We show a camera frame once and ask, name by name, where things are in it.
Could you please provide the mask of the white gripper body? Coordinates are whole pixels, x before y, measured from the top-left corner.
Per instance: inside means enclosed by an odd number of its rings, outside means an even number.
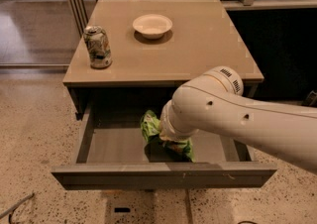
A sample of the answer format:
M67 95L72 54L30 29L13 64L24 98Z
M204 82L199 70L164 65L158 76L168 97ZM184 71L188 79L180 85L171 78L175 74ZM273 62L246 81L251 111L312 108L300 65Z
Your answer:
M159 118L159 136L162 140L187 140L197 132L198 129L193 128L176 115L171 100L163 106Z

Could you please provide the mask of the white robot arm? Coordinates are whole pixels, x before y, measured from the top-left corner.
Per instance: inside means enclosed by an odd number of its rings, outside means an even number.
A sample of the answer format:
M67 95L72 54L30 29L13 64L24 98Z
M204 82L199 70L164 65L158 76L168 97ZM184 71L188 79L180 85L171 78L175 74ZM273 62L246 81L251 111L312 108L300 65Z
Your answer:
M217 66L173 93L160 115L160 136L184 140L200 130L232 138L317 173L317 109L243 96L239 75Z

